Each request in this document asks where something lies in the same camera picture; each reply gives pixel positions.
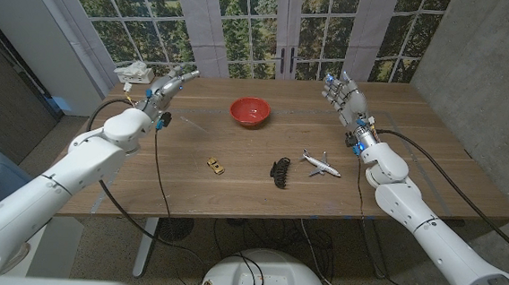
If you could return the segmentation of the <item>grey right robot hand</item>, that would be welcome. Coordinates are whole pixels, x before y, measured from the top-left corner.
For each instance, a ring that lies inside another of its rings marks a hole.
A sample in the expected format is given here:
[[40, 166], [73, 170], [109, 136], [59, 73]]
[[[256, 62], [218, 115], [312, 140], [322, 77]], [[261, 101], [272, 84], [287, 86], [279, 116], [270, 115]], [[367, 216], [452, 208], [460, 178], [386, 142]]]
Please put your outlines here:
[[339, 120], [347, 130], [345, 143], [363, 150], [365, 144], [360, 144], [359, 136], [372, 133], [375, 122], [368, 112], [365, 94], [346, 72], [342, 72], [338, 77], [330, 74], [324, 77], [322, 95], [338, 112]]

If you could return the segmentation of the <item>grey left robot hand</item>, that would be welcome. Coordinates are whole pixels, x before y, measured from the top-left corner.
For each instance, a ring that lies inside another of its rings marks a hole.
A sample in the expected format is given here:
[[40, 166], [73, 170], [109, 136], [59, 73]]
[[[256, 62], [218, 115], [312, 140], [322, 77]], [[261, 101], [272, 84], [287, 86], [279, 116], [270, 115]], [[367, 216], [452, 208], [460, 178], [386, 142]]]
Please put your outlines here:
[[145, 112], [151, 120], [155, 119], [169, 107], [170, 101], [183, 89], [183, 85], [198, 75], [198, 70], [187, 73], [183, 65], [175, 66], [164, 77], [152, 83], [146, 98], [136, 104], [136, 109]]

